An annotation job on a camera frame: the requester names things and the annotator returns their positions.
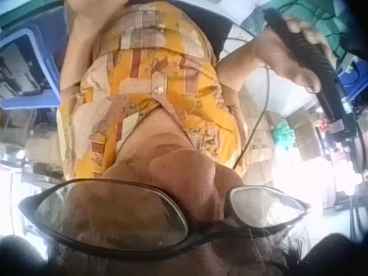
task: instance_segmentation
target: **black handheld device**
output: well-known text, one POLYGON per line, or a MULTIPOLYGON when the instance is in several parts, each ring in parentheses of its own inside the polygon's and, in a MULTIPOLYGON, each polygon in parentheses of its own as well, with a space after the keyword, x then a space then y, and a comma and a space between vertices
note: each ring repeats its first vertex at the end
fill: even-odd
POLYGON ((321 91, 316 96, 334 141, 346 143, 354 139, 357 135, 356 121, 351 109, 342 103, 342 98, 346 96, 345 89, 323 51, 318 45, 309 43, 302 33, 291 32, 277 9, 267 9, 264 13, 270 28, 285 43, 300 66, 310 69, 319 77, 321 91))

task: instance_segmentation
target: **hand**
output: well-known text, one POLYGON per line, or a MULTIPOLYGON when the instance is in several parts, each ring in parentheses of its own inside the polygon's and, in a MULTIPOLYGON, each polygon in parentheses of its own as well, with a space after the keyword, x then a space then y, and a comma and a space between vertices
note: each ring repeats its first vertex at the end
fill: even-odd
POLYGON ((128 0, 67 0, 79 21, 93 28, 102 28, 128 0))
MULTIPOLYGON (((291 32, 302 32, 310 43, 320 44, 327 59, 336 68, 334 53, 328 46, 326 38, 315 27, 293 16, 285 17, 285 20, 291 32)), ((286 45, 271 29, 264 31, 259 37, 255 38, 254 42, 256 56, 270 66, 276 74, 288 78, 298 85, 307 87, 314 93, 321 90, 321 82, 317 75, 309 69, 300 67, 286 45)))

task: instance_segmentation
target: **green object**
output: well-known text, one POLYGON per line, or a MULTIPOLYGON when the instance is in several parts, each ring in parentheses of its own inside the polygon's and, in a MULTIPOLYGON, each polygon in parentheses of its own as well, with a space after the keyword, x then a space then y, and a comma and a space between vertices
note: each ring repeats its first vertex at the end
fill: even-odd
POLYGON ((282 119, 272 131, 272 138, 276 146, 291 148, 295 143, 294 130, 290 129, 288 122, 282 119))
POLYGON ((0 16, 0 28, 5 30, 17 22, 55 6, 63 5, 61 0, 31 0, 0 16))

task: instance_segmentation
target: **shirt button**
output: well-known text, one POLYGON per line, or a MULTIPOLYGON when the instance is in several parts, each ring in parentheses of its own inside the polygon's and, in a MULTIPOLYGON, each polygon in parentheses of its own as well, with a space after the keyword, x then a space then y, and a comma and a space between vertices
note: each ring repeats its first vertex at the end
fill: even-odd
POLYGON ((162 95, 163 94, 163 88, 161 86, 158 86, 155 88, 155 93, 158 95, 162 95))

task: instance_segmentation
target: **fingers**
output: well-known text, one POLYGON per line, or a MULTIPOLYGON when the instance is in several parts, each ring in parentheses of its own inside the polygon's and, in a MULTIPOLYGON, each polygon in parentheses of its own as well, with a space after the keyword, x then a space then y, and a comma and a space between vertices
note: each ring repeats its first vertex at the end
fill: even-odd
POLYGON ((306 87, 312 93, 318 93, 321 90, 321 82, 317 75, 307 68, 300 67, 291 58, 287 62, 271 67, 277 75, 287 78, 297 85, 306 87))
POLYGON ((337 58, 332 52, 332 49, 329 47, 327 39, 314 27, 309 23, 300 20, 295 16, 284 16, 286 20, 287 26, 289 30, 293 33, 303 33, 305 39, 311 44, 320 46, 321 50, 333 66, 336 68, 337 58))

